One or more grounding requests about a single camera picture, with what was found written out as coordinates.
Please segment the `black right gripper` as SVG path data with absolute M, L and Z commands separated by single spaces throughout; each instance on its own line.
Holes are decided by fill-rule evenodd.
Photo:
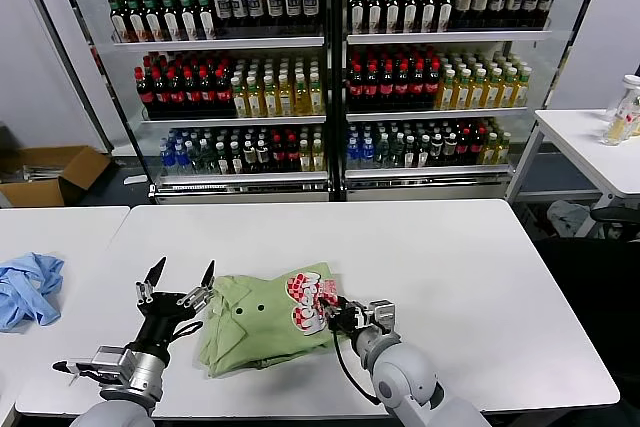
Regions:
M 324 309 L 327 327 L 332 333 L 353 338 L 370 325 L 368 310 L 360 303 L 351 303 L 344 297 L 322 297 L 319 303 Z

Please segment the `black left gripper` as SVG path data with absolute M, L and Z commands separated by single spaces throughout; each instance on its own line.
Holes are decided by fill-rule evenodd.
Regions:
M 130 343 L 131 350 L 166 349 L 177 326 L 181 322 L 193 319 L 196 310 L 204 309 L 214 295 L 214 260 L 209 263 L 201 283 L 190 292 L 154 292 L 165 263 L 166 258 L 162 257 L 149 269 L 145 279 L 136 283 L 137 303 L 142 304 L 139 310 L 144 321 L 135 340 Z

